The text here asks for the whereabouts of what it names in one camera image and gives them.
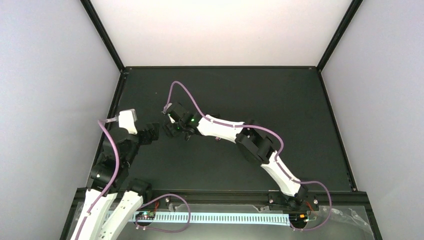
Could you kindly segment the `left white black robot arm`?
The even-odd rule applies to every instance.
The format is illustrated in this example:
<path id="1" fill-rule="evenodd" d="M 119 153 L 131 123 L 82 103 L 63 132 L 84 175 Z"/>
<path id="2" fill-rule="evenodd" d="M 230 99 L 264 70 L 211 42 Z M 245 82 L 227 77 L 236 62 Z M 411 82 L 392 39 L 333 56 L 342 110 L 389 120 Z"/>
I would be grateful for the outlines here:
<path id="1" fill-rule="evenodd" d="M 109 213 L 139 148 L 150 145 L 159 138 L 158 123 L 148 123 L 141 130 L 128 127 L 107 130 L 99 123 L 105 139 L 96 165 L 89 177 L 92 185 L 85 191 L 85 199 L 74 232 L 73 240 L 116 240 L 134 212 L 152 197 L 152 185 L 133 178 L 123 192 L 118 205 Z"/>

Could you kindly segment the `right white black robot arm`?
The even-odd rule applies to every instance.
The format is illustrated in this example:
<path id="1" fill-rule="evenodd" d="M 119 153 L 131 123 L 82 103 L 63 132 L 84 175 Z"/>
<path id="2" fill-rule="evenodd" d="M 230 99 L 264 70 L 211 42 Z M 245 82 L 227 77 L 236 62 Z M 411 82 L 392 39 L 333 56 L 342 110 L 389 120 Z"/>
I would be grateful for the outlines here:
<path id="1" fill-rule="evenodd" d="M 192 113 L 178 102 L 168 103 L 163 114 L 168 118 L 163 128 L 169 137 L 184 134 L 185 140 L 189 140 L 197 135 L 234 143 L 248 162 L 263 168 L 276 182 L 285 198 L 285 206 L 299 210 L 305 203 L 308 189 L 281 160 L 270 130 L 257 126 L 254 120 L 233 122 Z"/>

